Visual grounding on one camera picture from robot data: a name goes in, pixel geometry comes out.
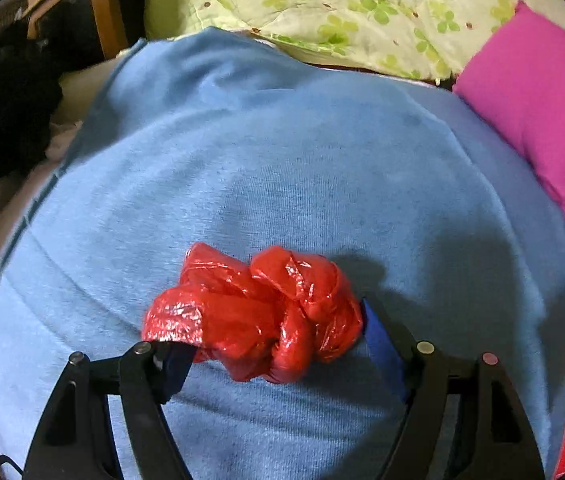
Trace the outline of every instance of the blue fleece blanket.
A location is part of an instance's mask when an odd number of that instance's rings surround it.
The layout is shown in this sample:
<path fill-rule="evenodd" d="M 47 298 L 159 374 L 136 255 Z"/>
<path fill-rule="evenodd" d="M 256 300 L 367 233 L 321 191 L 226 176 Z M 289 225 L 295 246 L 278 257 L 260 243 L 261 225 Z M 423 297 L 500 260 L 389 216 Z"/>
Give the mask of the blue fleece blanket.
<path fill-rule="evenodd" d="M 242 260 L 272 244 L 325 254 L 417 338 L 495 352 L 551 471 L 565 220 L 527 164 L 448 92 L 313 68 L 215 29 L 136 46 L 3 254 L 0 453 L 24 463 L 69 353 L 136 342 L 197 241 Z M 403 407 L 360 343 L 286 386 L 195 365 L 165 415 L 196 479 L 371 480 Z"/>

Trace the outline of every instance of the knotted plastic bag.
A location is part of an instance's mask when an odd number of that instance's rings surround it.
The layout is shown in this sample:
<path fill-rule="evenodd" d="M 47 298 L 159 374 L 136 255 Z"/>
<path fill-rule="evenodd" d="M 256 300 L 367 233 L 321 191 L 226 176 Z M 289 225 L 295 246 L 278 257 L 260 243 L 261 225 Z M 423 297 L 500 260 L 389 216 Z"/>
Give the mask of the knotted plastic bag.
<path fill-rule="evenodd" d="M 235 381 L 291 383 L 312 359 L 346 352 L 361 329 L 349 282 L 324 256 L 274 246 L 247 266 L 196 243 L 179 285 L 149 308 L 142 337 L 197 346 L 195 362 L 218 360 Z"/>

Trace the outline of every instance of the metal rivet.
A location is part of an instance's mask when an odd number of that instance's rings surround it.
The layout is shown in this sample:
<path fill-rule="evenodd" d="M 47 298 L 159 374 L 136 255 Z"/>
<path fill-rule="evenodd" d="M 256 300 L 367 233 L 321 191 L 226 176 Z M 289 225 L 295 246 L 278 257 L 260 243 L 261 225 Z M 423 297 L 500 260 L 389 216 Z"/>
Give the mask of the metal rivet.
<path fill-rule="evenodd" d="M 133 352 L 138 355 L 146 354 L 151 350 L 151 343 L 149 341 L 140 341 L 133 346 Z"/>
<path fill-rule="evenodd" d="M 69 356 L 69 362 L 72 365 L 79 365 L 83 361 L 84 358 L 85 358 L 85 354 L 83 354 L 82 352 L 73 352 Z"/>
<path fill-rule="evenodd" d="M 418 348 L 421 354 L 433 354 L 433 351 L 436 349 L 435 346 L 428 341 L 420 341 L 418 345 L 416 345 L 416 348 Z"/>
<path fill-rule="evenodd" d="M 483 361 L 488 365 L 494 366 L 498 364 L 498 356 L 491 352 L 485 352 L 483 354 Z"/>

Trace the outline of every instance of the magenta pillow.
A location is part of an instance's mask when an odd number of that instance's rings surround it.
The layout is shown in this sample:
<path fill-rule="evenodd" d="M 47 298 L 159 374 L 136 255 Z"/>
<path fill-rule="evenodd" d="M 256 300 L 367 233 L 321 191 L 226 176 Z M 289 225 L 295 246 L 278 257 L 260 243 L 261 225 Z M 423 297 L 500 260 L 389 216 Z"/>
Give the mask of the magenta pillow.
<path fill-rule="evenodd" d="M 565 30 L 519 1 L 454 85 L 565 212 Z"/>

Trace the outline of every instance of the green floral fabric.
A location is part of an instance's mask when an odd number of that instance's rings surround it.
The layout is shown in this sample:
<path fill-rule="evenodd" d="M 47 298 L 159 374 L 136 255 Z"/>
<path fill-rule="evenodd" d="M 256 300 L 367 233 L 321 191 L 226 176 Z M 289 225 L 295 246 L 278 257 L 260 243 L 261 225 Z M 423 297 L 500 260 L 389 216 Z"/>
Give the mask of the green floral fabric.
<path fill-rule="evenodd" d="M 247 29 L 306 62 L 417 79 L 459 73 L 517 0 L 147 0 L 150 39 Z M 565 29 L 563 0 L 525 0 Z"/>

